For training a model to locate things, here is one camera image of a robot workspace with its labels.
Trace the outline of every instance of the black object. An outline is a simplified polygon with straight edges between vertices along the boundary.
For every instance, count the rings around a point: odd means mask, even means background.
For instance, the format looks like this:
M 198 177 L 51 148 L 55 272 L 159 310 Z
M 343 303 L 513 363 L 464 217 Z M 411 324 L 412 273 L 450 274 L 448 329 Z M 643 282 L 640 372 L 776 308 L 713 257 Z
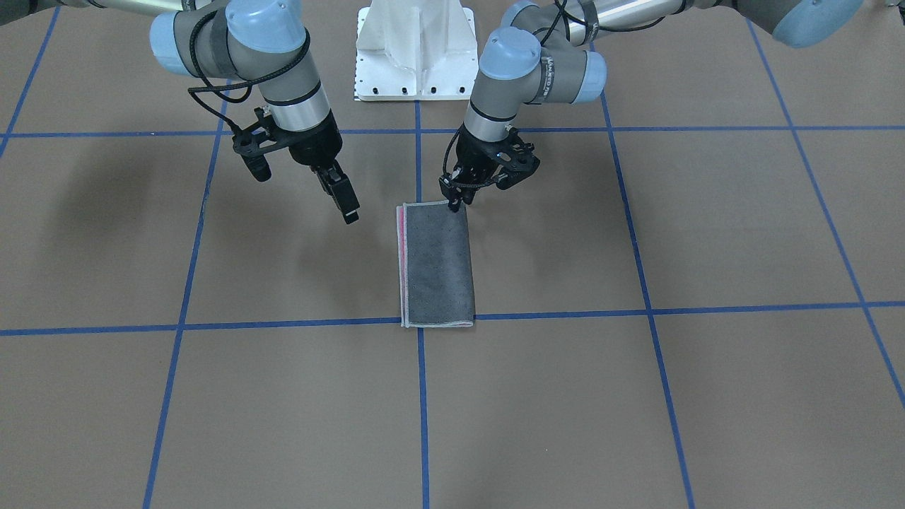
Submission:
M 289 148 L 297 163 L 311 167 L 311 171 L 318 176 L 320 186 L 333 197 L 346 224 L 358 220 L 358 198 L 352 183 L 336 161 L 342 149 L 342 138 L 333 112 L 317 126 L 299 132 L 279 128 L 273 117 L 265 115 L 261 108 L 255 108 L 254 114 L 258 121 L 233 135 L 233 150 L 242 156 L 252 176 L 258 182 L 269 179 L 271 168 L 264 155 Z
M 475 138 L 462 125 L 453 141 L 456 137 L 459 139 L 455 148 L 458 161 L 452 174 L 446 172 L 444 161 L 440 176 L 440 190 L 449 200 L 453 212 L 459 211 L 462 202 L 471 205 L 478 189 L 494 184 L 497 189 L 509 189 L 534 175 L 540 166 L 540 159 L 534 156 L 534 145 L 523 141 L 515 128 L 509 131 L 506 139 L 491 142 Z

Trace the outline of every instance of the white base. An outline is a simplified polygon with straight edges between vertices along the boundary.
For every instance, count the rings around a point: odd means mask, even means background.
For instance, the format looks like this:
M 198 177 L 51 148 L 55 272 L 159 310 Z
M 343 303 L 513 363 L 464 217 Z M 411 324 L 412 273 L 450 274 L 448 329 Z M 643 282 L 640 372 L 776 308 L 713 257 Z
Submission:
M 367 19 L 370 7 L 358 11 L 358 35 Z M 477 38 L 474 30 L 474 12 L 466 7 L 462 12 L 472 29 L 474 51 L 447 52 L 435 59 L 428 69 L 400 65 L 386 51 L 357 50 L 355 62 L 356 101 L 455 101 L 472 96 L 474 78 L 478 75 Z M 418 30 L 419 20 L 414 19 L 409 28 Z M 413 45 L 424 43 L 420 34 Z

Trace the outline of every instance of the white bracket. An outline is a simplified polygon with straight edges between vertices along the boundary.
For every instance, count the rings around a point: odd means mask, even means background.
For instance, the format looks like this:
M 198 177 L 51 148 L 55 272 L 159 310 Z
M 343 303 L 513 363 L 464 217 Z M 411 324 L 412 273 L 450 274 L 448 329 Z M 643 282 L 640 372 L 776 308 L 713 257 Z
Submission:
M 459 0 L 373 0 L 358 11 L 361 101 L 468 99 L 478 75 L 474 12 Z

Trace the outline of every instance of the gray cloth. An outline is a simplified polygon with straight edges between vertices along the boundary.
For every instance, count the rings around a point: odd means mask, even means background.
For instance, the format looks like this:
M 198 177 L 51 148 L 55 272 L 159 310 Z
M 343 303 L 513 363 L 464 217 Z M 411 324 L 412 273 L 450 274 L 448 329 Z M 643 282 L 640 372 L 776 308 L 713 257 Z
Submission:
M 445 201 L 396 208 L 403 327 L 474 324 L 472 250 L 465 207 Z

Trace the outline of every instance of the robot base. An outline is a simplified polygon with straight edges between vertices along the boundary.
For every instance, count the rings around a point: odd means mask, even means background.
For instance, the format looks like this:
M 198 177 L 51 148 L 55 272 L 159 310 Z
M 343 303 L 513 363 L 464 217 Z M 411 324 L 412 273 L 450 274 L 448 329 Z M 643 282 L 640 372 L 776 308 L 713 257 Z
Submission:
M 471 97 L 478 74 L 474 12 L 458 0 L 374 0 L 357 21 L 357 100 Z

